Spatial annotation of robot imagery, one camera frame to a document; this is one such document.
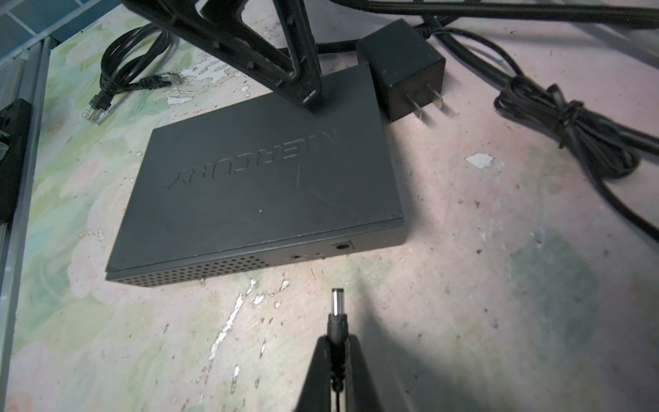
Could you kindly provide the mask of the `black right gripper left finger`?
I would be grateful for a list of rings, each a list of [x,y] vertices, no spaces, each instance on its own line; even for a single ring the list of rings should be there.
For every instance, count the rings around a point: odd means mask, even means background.
[[[331,411],[331,347],[327,336],[317,340],[296,412]]]

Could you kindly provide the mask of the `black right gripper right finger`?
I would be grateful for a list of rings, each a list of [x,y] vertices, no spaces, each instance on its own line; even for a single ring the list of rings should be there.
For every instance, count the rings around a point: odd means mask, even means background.
[[[383,412],[359,339],[349,335],[346,348],[346,411]]]

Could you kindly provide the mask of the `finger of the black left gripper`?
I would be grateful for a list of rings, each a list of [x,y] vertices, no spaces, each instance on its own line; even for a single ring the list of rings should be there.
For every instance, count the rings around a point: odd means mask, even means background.
[[[302,1],[274,1],[288,51],[272,46],[248,27],[242,0],[123,1],[127,9],[240,70],[299,106],[322,94],[321,68],[307,10]]]

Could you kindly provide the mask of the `large black box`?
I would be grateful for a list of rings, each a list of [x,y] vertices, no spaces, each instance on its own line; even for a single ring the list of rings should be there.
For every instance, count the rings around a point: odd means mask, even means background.
[[[313,110],[266,94],[155,129],[106,279],[154,288],[401,245],[370,68],[322,83]]]

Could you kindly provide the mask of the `black power adapter with cord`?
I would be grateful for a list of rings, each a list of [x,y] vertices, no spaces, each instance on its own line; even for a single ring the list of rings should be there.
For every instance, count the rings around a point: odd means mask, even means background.
[[[633,173],[641,154],[656,156],[657,138],[592,112],[581,101],[568,101],[556,84],[538,85],[502,47],[479,34],[454,27],[412,27],[399,19],[358,41],[358,59],[370,65],[386,110],[401,117],[420,111],[420,105],[411,100],[415,93],[426,101],[437,96],[439,89],[432,81],[442,80],[446,61],[428,43],[432,36],[499,89],[494,107],[502,116],[554,138],[575,156],[613,209],[653,240],[658,238],[657,227],[628,208],[606,185]]]

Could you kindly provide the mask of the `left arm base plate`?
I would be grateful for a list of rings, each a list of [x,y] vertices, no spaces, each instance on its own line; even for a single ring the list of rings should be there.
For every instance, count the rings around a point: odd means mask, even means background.
[[[15,214],[29,135],[32,105],[16,99],[1,111],[1,223]]]

